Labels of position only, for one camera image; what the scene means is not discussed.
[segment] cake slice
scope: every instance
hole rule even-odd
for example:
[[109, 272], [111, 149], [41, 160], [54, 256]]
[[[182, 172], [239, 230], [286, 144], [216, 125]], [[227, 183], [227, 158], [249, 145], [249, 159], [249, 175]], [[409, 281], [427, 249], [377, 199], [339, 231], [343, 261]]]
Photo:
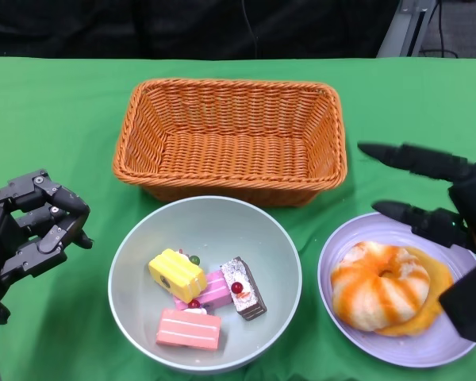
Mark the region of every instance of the cake slice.
[[[224, 274], [221, 270], [214, 271], [206, 276], [206, 289], [195, 299], [202, 308], [206, 310], [215, 310], [216, 308], [227, 306], [232, 303], [231, 291], [225, 282]], [[187, 303], [174, 297], [175, 305], [178, 310], [189, 308]]]
[[155, 342], [215, 351], [220, 332], [221, 318], [218, 316], [165, 309], [160, 316]]
[[[231, 291], [236, 311], [243, 319], [250, 321], [267, 312], [250, 268], [239, 256], [221, 265], [221, 270]], [[233, 287], [234, 283], [239, 283], [241, 286]]]
[[148, 264], [153, 279], [164, 289], [185, 303], [206, 289], [203, 270], [192, 264], [183, 254], [166, 249]]

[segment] basket rim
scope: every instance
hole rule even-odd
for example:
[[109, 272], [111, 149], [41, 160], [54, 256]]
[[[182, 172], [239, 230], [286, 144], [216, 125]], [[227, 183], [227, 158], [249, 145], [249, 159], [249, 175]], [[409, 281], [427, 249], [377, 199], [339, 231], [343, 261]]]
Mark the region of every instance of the basket rim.
[[[337, 127], [333, 139], [339, 155], [333, 173], [324, 177], [297, 177], [281, 175], [216, 175], [206, 174], [184, 174], [166, 173], [159, 174], [145, 171], [134, 171], [125, 164], [125, 151], [129, 145], [131, 131], [135, 125], [127, 123], [136, 116], [137, 107], [145, 91], [155, 85], [179, 83], [180, 86], [187, 84], [194, 86], [223, 86], [223, 87], [284, 87], [294, 90], [311, 90], [320, 92], [325, 90], [333, 98]], [[121, 132], [117, 141], [117, 149], [113, 158], [113, 172], [119, 180], [147, 187], [231, 187], [231, 188], [252, 188], [252, 189], [272, 189], [272, 190], [300, 190], [300, 191], [322, 191], [329, 187], [340, 185], [347, 174], [347, 157], [345, 147], [345, 131], [343, 124], [342, 107], [340, 97], [336, 90], [326, 83], [318, 82], [298, 82], [298, 81], [270, 81], [270, 80], [250, 80], [250, 79], [184, 79], [184, 78], [161, 78], [149, 79], [137, 85], [132, 91], [129, 107], [127, 109]]]

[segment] chocolate cake slice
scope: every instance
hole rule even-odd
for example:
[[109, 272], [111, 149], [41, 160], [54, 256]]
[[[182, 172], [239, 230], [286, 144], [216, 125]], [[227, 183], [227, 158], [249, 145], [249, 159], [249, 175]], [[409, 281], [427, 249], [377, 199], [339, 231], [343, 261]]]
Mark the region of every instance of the chocolate cake slice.
[[221, 265], [221, 270], [225, 282], [231, 290], [231, 298], [236, 310], [243, 319], [249, 321], [267, 312], [267, 307], [264, 305], [251, 270], [240, 257]]

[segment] light green bowl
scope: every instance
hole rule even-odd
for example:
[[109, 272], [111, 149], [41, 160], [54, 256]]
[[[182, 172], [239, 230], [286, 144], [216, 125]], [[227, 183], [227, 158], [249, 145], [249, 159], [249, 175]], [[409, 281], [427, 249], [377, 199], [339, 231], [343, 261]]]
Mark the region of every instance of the light green bowl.
[[[215, 352], [157, 345], [160, 313], [175, 303], [153, 281], [147, 263], [165, 248], [199, 256], [206, 274], [240, 256], [268, 311], [252, 321], [233, 304], [213, 311], [222, 318]], [[132, 229], [114, 257], [108, 292], [118, 327], [142, 353], [180, 371], [215, 374], [252, 361], [284, 332], [300, 300], [301, 266], [293, 241], [262, 210], [232, 198], [188, 198], [156, 210]]]

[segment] orange woven basket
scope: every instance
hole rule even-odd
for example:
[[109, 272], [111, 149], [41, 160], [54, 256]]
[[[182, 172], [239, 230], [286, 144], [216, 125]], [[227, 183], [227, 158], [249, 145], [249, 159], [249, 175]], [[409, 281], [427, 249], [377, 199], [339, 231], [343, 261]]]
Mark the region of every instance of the orange woven basket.
[[305, 205], [347, 174], [339, 96], [322, 83], [150, 80], [132, 93], [113, 171], [161, 201]]

